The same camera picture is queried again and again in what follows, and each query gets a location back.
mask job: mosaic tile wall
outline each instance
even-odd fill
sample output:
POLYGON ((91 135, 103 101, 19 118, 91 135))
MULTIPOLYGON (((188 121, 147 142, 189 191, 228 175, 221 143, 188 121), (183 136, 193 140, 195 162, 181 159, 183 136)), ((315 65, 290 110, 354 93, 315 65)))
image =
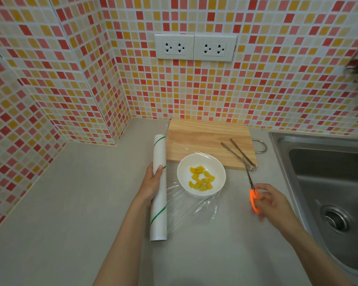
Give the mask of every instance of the mosaic tile wall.
POLYGON ((0 224, 65 144, 0 57, 0 224))
POLYGON ((130 114, 99 9, 98 0, 0 0, 0 54, 68 141, 114 145, 130 114))
POLYGON ((358 0, 99 0, 132 116, 358 135, 358 0), (157 60, 155 32, 237 34, 232 63, 157 60))

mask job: bowl rim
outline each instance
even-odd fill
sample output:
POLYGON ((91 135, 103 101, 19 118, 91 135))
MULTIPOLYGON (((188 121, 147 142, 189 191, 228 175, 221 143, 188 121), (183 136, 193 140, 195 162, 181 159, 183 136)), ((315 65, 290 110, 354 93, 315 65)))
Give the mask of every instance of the bowl rim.
POLYGON ((214 156, 211 156, 210 154, 205 154, 205 153, 192 153, 192 154, 189 154, 189 155, 186 155, 184 158, 182 158, 182 160, 179 162, 178 164, 178 167, 176 169, 176 176, 178 178, 178 181, 179 183, 181 184, 182 188, 184 188, 184 190, 186 192, 188 192, 190 195, 192 196, 196 196, 196 197, 202 197, 202 198, 206 198, 206 197, 213 197, 214 195, 216 195, 218 192, 220 192, 220 190, 224 187, 225 183, 226 183, 226 180, 227 180, 227 174, 226 174, 226 169, 224 168, 223 164, 220 162, 220 160, 218 160, 217 158, 215 158, 214 156), (224 182, 223 182, 223 185, 220 187, 219 190, 217 190, 216 192, 212 193, 212 194, 200 194, 200 193, 206 193, 206 191, 199 191, 199 194, 196 193, 196 192, 192 192, 192 191, 189 191, 181 182, 180 178, 179 178, 179 168, 180 168, 180 164, 182 163, 182 161, 191 156, 191 155, 194 155, 194 154, 200 154, 200 155, 204 155, 204 156, 207 156, 207 157, 211 157, 213 159, 215 159, 220 165, 221 167, 223 168, 223 171, 224 171, 224 182))

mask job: person's left arm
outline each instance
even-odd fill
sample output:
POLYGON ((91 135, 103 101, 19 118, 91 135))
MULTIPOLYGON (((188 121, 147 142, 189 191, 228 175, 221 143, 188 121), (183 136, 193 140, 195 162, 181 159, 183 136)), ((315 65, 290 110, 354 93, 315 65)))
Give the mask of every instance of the person's left arm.
POLYGON ((126 213, 93 286, 138 285, 144 216, 159 190, 162 172, 163 166, 160 165, 154 176, 153 164, 148 166, 140 189, 126 213))

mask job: brown object on rack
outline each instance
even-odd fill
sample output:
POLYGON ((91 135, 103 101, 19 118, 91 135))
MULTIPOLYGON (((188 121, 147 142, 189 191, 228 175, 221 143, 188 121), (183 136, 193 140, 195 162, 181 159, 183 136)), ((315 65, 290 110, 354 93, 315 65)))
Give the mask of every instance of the brown object on rack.
POLYGON ((210 154, 225 168, 244 170, 244 164, 227 151, 221 142, 234 147, 233 139, 248 158, 257 165, 249 128, 245 124, 231 122, 173 119, 166 135, 167 160, 181 161, 195 152, 210 154))

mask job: green stripe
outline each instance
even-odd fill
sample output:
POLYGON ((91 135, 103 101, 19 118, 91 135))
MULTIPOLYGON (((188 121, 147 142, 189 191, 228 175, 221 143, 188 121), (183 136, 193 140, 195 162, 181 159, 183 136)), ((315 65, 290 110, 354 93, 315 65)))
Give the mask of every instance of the green stripe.
POLYGON ((159 213, 157 213, 157 215, 151 221, 150 226, 153 224, 153 221, 157 218, 157 216, 159 216, 159 214, 164 211, 165 208, 166 208, 166 206, 164 206, 164 208, 159 213))
POLYGON ((159 140, 161 140, 161 139, 163 139, 163 138, 165 138, 165 136, 164 137, 161 137, 160 139, 158 139, 155 143, 154 143, 154 146, 157 144, 157 142, 159 141, 159 140))

